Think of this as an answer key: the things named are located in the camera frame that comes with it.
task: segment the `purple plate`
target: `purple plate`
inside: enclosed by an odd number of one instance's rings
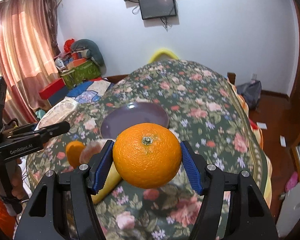
[[[168,128],[169,117],[166,111],[157,104],[129,103],[108,114],[101,124],[101,136],[116,139],[127,128],[144,122],[156,123]]]

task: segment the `baseboard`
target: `baseboard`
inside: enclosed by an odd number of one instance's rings
[[[273,92],[273,91],[268,91],[268,90],[261,90],[261,95],[267,95],[267,96],[285,98],[285,99],[289,100],[289,96],[287,94]]]

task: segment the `bed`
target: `bed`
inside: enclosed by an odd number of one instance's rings
[[[98,102],[82,104],[69,114],[65,119],[71,125],[69,133],[52,139],[43,152],[29,155],[31,189],[47,170],[71,171],[66,144],[102,138],[103,119],[132,101],[161,105],[169,115],[170,130],[180,141],[188,140],[207,163],[232,173],[248,170],[270,206],[272,167],[261,148],[260,130],[251,129],[244,100],[222,75],[183,60],[148,64],[114,85]],[[229,197],[225,192],[219,238],[226,227]],[[176,177],[158,189],[143,190],[121,181],[95,210],[107,239],[185,239],[201,202],[181,166]]]

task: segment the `metal screw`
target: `metal screw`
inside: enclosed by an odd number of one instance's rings
[[[250,173],[248,171],[241,171],[242,176],[249,177]]]
[[[53,175],[54,171],[53,170],[49,170],[46,172],[46,176],[47,177],[51,177]]]
[[[81,165],[79,166],[79,169],[82,170],[82,171],[85,171],[87,168],[88,168],[88,165],[87,165],[87,164],[81,164]]]
[[[207,166],[207,168],[208,168],[209,171],[214,171],[216,169],[215,165],[213,165],[213,164],[209,164]]]

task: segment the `gray bag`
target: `gray bag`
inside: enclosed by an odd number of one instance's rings
[[[249,83],[237,86],[237,93],[246,101],[249,110],[254,110],[258,107],[261,96],[261,81],[251,80]]]

